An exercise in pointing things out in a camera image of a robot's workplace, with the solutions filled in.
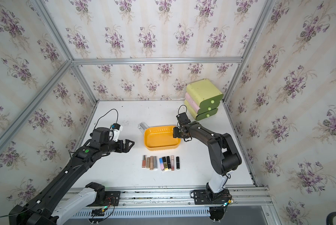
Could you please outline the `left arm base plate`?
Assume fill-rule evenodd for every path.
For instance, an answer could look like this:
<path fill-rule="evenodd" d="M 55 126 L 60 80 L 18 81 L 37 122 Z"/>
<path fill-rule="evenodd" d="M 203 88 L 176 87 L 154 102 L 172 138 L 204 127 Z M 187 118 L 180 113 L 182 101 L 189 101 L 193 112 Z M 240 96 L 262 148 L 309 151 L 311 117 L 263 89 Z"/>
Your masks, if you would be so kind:
<path fill-rule="evenodd" d="M 104 193 L 100 191 L 93 203 L 87 207 L 118 206 L 120 195 L 121 191 L 105 191 Z"/>

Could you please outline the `black gold lipstick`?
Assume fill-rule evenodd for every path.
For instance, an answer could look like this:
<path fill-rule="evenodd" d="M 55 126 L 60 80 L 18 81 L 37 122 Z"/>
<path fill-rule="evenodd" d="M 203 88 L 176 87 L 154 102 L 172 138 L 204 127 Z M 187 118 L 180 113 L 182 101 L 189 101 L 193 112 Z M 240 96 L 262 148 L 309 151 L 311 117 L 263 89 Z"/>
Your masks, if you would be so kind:
<path fill-rule="evenodd" d="M 167 157 L 163 157 L 162 162 L 163 162 L 163 171 L 167 171 L 168 170 Z"/>

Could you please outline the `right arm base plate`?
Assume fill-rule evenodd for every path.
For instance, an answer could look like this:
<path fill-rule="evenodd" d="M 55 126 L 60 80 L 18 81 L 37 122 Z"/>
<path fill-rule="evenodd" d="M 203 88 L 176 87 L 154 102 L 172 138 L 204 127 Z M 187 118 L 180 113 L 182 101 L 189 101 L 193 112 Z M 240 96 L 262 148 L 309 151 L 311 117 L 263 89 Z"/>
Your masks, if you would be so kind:
<path fill-rule="evenodd" d="M 228 189 L 223 189 L 219 193 L 214 193 L 206 189 L 196 189 L 190 192 L 190 197 L 195 205 L 223 205 L 227 206 L 234 202 Z"/>

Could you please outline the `black lipstick tube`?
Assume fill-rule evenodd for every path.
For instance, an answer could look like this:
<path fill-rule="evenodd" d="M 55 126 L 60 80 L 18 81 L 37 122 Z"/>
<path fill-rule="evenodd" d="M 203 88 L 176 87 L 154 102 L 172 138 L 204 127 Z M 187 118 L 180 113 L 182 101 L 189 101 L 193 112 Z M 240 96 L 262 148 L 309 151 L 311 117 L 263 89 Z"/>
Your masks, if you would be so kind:
<path fill-rule="evenodd" d="M 176 169 L 180 169 L 180 157 L 176 157 Z"/>

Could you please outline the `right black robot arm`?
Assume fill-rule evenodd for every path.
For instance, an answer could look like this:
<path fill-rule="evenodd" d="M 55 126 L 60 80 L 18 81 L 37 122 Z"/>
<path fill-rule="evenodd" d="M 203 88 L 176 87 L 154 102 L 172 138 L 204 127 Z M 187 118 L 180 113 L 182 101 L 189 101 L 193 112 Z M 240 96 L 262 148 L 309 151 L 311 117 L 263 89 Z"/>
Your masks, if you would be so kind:
<path fill-rule="evenodd" d="M 207 183 L 205 195 L 209 202 L 227 199 L 229 193 L 224 188 L 229 173 L 235 171 L 242 163 L 240 153 L 230 134 L 219 134 L 203 127 L 199 122 L 190 121 L 186 113 L 176 116 L 177 127 L 173 128 L 173 138 L 185 142 L 197 139 L 208 148 L 211 165 L 216 172 Z"/>

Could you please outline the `pink lip gloss tube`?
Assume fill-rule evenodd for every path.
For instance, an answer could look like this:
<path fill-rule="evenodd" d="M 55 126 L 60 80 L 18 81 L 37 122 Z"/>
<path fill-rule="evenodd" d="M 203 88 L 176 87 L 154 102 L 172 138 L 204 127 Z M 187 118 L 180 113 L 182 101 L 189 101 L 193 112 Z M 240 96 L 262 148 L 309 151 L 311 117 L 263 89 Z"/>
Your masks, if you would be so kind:
<path fill-rule="evenodd" d="M 174 156 L 173 155 L 170 157 L 170 165 L 171 165 L 171 170 L 174 171 Z"/>

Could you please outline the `slim black lipstick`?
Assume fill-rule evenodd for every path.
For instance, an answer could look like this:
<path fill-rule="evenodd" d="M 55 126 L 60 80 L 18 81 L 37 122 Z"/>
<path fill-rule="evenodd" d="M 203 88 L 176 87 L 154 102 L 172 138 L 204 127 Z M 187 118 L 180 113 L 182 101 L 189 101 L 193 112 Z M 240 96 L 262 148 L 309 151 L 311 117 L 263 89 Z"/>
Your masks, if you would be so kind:
<path fill-rule="evenodd" d="M 167 159 L 167 167 L 168 167 L 168 170 L 171 170 L 171 169 L 172 169 L 172 168 L 171 168 L 171 159 L 170 159 L 169 156 L 167 156 L 166 159 Z"/>

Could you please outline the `yellow plastic storage box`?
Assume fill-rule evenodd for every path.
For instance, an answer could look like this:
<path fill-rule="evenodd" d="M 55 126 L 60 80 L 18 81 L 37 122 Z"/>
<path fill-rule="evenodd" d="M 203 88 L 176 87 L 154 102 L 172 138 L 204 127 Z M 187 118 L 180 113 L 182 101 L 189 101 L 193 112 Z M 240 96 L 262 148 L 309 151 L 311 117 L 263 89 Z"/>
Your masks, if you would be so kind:
<path fill-rule="evenodd" d="M 150 151 L 177 148 L 181 140 L 173 137 L 174 125 L 150 127 L 144 132 L 144 145 Z"/>

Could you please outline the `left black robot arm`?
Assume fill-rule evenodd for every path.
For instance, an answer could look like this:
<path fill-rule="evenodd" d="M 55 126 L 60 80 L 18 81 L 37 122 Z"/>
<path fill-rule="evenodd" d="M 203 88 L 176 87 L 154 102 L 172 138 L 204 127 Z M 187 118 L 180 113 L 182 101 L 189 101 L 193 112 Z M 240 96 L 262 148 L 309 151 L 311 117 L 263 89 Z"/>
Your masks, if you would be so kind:
<path fill-rule="evenodd" d="M 62 225 L 84 207 L 105 203 L 109 199 L 105 186 L 90 182 L 73 198 L 59 204 L 75 182 L 102 157 L 131 150 L 134 141 L 119 140 L 118 136 L 111 128 L 94 129 L 91 138 L 73 153 L 68 164 L 36 197 L 10 211 L 9 224 Z"/>

